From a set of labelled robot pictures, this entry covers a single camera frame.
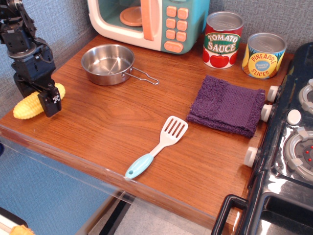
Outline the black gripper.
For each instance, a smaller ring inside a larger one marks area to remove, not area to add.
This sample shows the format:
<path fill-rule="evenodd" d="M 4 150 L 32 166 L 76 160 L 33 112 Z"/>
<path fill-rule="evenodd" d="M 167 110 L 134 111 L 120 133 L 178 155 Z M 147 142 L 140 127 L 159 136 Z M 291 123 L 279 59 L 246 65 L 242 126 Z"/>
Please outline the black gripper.
<path fill-rule="evenodd" d="M 11 53 L 11 58 L 14 60 L 14 81 L 22 96 L 27 97 L 34 91 L 42 91 L 49 83 L 54 83 L 51 75 L 56 66 L 49 46 L 32 45 L 25 52 Z M 40 92 L 38 98 L 48 118 L 61 111 L 61 95 L 56 87 Z"/>

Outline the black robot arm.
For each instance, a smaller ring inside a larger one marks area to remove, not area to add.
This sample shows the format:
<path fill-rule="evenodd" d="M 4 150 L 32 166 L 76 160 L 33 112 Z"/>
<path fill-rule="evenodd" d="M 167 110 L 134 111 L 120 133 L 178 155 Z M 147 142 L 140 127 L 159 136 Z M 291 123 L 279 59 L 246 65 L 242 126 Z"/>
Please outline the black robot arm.
<path fill-rule="evenodd" d="M 51 78 L 56 69 L 47 42 L 36 37 L 34 21 L 22 1 L 0 2 L 0 42 L 14 60 L 14 81 L 23 97 L 38 92 L 39 105 L 47 117 L 61 111 L 61 91 Z"/>

